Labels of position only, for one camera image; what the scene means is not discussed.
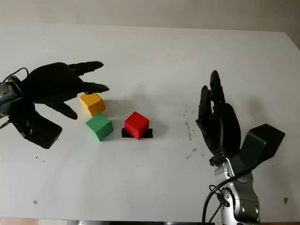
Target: silver robotic arm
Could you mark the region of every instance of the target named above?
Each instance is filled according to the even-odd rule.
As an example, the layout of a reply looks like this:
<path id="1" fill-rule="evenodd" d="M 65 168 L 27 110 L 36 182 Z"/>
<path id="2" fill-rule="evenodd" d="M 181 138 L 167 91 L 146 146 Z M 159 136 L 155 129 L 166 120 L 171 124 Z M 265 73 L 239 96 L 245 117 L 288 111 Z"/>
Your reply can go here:
<path id="1" fill-rule="evenodd" d="M 215 178 L 221 183 L 234 176 L 229 160 L 215 167 Z M 253 190 L 253 176 L 248 173 L 222 187 L 228 206 L 221 206 L 222 224 L 246 225 L 260 222 L 258 197 Z"/>

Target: wooden block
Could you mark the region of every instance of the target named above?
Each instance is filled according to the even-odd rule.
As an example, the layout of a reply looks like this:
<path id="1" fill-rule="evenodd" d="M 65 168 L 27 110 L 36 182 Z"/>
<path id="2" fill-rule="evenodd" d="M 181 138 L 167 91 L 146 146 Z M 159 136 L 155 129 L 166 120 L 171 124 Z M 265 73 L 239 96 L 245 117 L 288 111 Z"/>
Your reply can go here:
<path id="1" fill-rule="evenodd" d="M 133 112 L 125 121 L 124 127 L 127 133 L 140 139 L 149 128 L 149 120 L 138 112 Z"/>
<path id="2" fill-rule="evenodd" d="M 79 99 L 91 116 L 95 116 L 105 109 L 104 101 L 97 93 L 82 95 Z"/>
<path id="3" fill-rule="evenodd" d="M 102 113 L 97 114 L 85 124 L 93 131 L 99 141 L 106 138 L 113 131 L 112 122 Z"/>

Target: black base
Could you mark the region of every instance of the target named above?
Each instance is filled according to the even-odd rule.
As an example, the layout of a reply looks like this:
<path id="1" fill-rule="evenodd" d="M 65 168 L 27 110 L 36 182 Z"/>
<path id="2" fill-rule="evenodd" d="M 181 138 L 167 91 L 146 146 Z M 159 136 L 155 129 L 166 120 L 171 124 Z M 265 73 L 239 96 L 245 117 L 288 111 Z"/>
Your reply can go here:
<path id="1" fill-rule="evenodd" d="M 122 128 L 122 137 L 134 138 L 132 135 L 127 133 L 124 128 Z M 142 138 L 153 138 L 152 128 L 148 129 Z"/>

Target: wire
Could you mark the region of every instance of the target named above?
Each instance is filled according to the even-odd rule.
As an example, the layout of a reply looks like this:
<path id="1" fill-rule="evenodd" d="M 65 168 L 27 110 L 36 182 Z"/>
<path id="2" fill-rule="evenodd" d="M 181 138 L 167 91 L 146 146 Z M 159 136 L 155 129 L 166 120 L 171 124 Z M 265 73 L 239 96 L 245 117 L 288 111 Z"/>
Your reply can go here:
<path id="1" fill-rule="evenodd" d="M 6 121 L 5 123 L 3 123 L 2 125 L 0 125 L 0 129 L 6 127 L 9 123 L 11 123 L 10 120 Z"/>
<path id="2" fill-rule="evenodd" d="M 17 71 L 13 72 L 12 74 L 8 75 L 8 76 L 4 79 L 3 82 L 5 82 L 10 76 L 12 76 L 12 75 L 18 73 L 18 72 L 19 72 L 20 70 L 22 70 L 22 69 L 25 69 L 25 70 L 26 70 L 27 77 L 28 77 L 28 75 L 29 75 L 28 69 L 27 69 L 26 67 L 22 67 L 22 68 L 18 69 Z"/>
<path id="3" fill-rule="evenodd" d="M 231 182 L 231 181 L 234 181 L 238 178 L 240 178 L 241 176 L 244 176 L 246 175 L 247 173 L 251 172 L 252 169 L 249 169 L 249 170 L 245 170 L 244 172 L 240 172 L 238 174 L 236 174 L 235 176 L 227 179 L 227 180 L 224 180 L 222 181 L 221 183 L 219 183 L 217 186 L 214 187 L 214 189 L 212 189 L 210 191 L 210 193 L 208 194 L 205 202 L 204 202 L 204 206 L 203 206 L 203 211 L 202 211 L 202 224 L 204 225 L 205 224 L 205 219 L 206 219 L 206 211 L 207 211 L 207 207 L 208 207 L 208 203 L 210 202 L 210 199 L 211 197 L 213 196 L 213 194 L 219 190 L 222 186 L 224 186 L 225 184 Z"/>
<path id="4" fill-rule="evenodd" d="M 212 191 L 211 188 L 215 188 L 215 187 L 216 187 L 216 185 L 213 185 L 213 184 L 209 185 L 210 191 Z M 223 195 L 222 190 L 220 190 L 219 188 L 218 188 L 217 190 L 220 192 L 221 195 Z"/>
<path id="5" fill-rule="evenodd" d="M 214 217 L 216 216 L 217 212 L 220 210 L 222 206 L 222 203 L 219 204 L 219 206 L 217 207 L 216 211 L 214 212 L 214 214 L 212 214 L 211 218 L 209 219 L 209 223 L 214 219 Z"/>

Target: white table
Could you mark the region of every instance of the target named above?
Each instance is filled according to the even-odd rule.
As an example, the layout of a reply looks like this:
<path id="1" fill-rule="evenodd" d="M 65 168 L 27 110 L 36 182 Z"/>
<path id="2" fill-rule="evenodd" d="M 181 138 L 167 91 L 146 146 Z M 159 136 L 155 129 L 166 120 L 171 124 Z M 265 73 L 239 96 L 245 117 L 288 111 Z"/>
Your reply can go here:
<path id="1" fill-rule="evenodd" d="M 104 62 L 82 78 L 110 87 L 101 96 L 114 126 L 98 142 L 84 124 L 90 117 L 73 99 L 68 104 L 78 120 L 37 105 L 63 127 L 49 150 L 24 140 L 12 125 L 0 130 L 1 217 L 199 221 L 215 181 L 195 119 L 200 88 L 217 69 L 242 139 L 263 123 L 286 133 L 276 156 L 253 173 L 262 221 L 300 220 L 300 52 L 286 34 L 6 24 L 0 43 L 1 78 L 57 61 Z M 150 119 L 153 139 L 121 138 L 135 110 Z M 212 201 L 207 217 L 216 206 Z"/>

